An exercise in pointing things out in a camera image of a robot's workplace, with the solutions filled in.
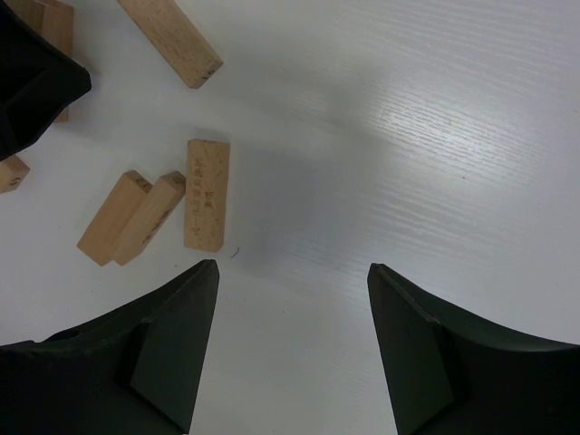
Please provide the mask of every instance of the jenga block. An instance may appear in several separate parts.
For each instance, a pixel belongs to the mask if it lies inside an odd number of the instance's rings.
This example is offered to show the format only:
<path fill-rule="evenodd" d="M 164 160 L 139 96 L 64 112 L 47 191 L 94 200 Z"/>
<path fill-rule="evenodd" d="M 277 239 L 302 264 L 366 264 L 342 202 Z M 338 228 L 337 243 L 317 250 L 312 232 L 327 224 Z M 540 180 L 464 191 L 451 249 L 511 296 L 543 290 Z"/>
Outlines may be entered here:
<path fill-rule="evenodd" d="M 77 247 L 99 266 L 109 263 L 114 257 L 117 238 L 150 190 L 151 184 L 136 170 L 124 173 Z"/>
<path fill-rule="evenodd" d="M 189 141 L 186 247 L 217 252 L 224 245 L 228 172 L 228 143 Z"/>
<path fill-rule="evenodd" d="M 124 266 L 143 252 L 184 195 L 185 177 L 179 172 L 158 179 L 117 239 L 115 261 Z"/>
<path fill-rule="evenodd" d="M 16 156 L 0 161 L 0 193 L 18 189 L 30 168 Z"/>
<path fill-rule="evenodd" d="M 5 0 L 31 29 L 63 54 L 73 55 L 74 8 L 58 0 Z M 65 108 L 54 122 L 69 120 Z"/>
<path fill-rule="evenodd" d="M 190 88 L 200 88 L 223 64 L 174 0 L 118 1 Z"/>

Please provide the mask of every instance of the light wooden block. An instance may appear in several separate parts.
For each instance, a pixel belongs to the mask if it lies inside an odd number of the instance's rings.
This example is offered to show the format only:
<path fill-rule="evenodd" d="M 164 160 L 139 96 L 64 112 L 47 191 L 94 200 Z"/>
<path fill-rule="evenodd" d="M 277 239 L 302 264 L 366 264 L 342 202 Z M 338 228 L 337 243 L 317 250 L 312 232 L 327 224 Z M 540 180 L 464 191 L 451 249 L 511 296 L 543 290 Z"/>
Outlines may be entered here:
<path fill-rule="evenodd" d="M 58 0 L 5 0 L 14 13 L 66 56 L 73 55 L 74 8 Z M 54 122 L 69 120 L 65 108 Z"/>
<path fill-rule="evenodd" d="M 223 64 L 173 0 L 118 1 L 190 88 L 201 87 Z"/>
<path fill-rule="evenodd" d="M 228 143 L 189 141 L 186 247 L 217 252 L 224 245 L 228 173 Z"/>
<path fill-rule="evenodd" d="M 139 172 L 132 170 L 124 173 L 77 247 L 99 266 L 109 263 L 114 257 L 117 238 L 150 191 L 151 184 Z"/>
<path fill-rule="evenodd" d="M 118 264 L 124 266 L 143 252 L 185 195 L 185 182 L 177 171 L 157 180 L 117 239 Z"/>
<path fill-rule="evenodd" d="M 16 156 L 0 161 L 0 193 L 18 189 L 30 168 Z"/>

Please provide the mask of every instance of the black object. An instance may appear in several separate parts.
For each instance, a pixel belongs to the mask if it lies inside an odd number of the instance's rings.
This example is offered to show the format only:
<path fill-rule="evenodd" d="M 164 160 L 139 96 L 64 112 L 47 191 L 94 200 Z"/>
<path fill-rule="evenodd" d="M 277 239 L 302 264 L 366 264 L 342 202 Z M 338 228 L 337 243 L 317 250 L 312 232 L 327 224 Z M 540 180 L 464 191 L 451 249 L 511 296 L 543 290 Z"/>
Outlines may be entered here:
<path fill-rule="evenodd" d="M 580 347 L 493 324 L 387 266 L 368 284 L 399 435 L 580 433 Z"/>
<path fill-rule="evenodd" d="M 43 343 L 0 347 L 0 433 L 189 432 L 218 282 L 204 261 Z"/>
<path fill-rule="evenodd" d="M 33 145 L 91 76 L 0 0 L 0 160 Z"/>

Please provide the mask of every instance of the white table surface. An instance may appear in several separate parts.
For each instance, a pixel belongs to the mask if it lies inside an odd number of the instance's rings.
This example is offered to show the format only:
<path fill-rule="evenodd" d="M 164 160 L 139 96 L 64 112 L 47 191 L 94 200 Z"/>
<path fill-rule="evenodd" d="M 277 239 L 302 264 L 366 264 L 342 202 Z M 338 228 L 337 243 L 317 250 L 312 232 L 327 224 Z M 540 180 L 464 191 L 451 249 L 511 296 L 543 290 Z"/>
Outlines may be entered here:
<path fill-rule="evenodd" d="M 116 2 L 70 3 L 94 89 L 0 197 L 0 343 L 214 257 L 203 435 L 395 433 L 371 262 L 580 343 L 580 2 L 178 0 L 226 61 L 199 91 Z M 220 253 L 182 247 L 183 203 L 125 267 L 76 248 L 122 172 L 184 171 L 196 137 L 232 144 Z"/>

